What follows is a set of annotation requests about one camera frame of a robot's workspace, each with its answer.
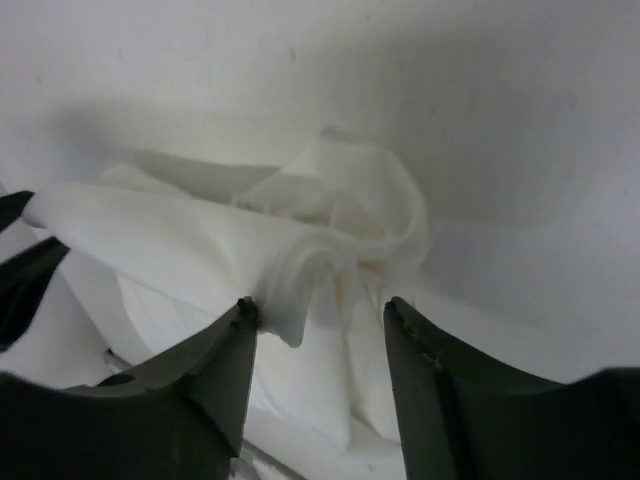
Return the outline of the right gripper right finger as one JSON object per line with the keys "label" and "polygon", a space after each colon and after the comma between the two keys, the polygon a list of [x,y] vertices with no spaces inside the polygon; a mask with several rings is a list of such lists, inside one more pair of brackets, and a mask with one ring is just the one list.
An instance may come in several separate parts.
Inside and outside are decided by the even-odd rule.
{"label": "right gripper right finger", "polygon": [[395,297],[386,352],[410,479],[636,479],[639,371],[569,384],[511,367]]}

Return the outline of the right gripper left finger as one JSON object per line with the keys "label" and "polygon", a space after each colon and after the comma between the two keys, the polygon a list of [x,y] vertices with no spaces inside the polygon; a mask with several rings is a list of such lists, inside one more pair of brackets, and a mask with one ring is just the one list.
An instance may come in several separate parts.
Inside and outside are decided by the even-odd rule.
{"label": "right gripper left finger", "polygon": [[245,297],[196,335],[93,387],[52,389],[3,373],[2,478],[228,478],[258,327]]}

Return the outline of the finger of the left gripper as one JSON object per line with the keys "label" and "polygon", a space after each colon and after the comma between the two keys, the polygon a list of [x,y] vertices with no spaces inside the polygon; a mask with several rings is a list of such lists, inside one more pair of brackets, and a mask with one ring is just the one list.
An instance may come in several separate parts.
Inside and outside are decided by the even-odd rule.
{"label": "finger of the left gripper", "polygon": [[49,283],[69,248],[49,237],[1,264],[1,349],[29,329]]}
{"label": "finger of the left gripper", "polygon": [[33,195],[31,191],[19,191],[0,197],[0,231],[4,231],[21,217]]}

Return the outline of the white printed t shirt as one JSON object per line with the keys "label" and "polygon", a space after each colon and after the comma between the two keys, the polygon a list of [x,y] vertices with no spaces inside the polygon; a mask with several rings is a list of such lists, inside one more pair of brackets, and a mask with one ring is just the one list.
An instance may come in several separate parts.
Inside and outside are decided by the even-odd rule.
{"label": "white printed t shirt", "polygon": [[108,344],[139,363],[249,297],[252,443],[310,478],[402,478],[382,309],[426,258],[428,213],[401,158],[302,126],[111,145],[96,178],[45,186],[24,214],[70,248]]}

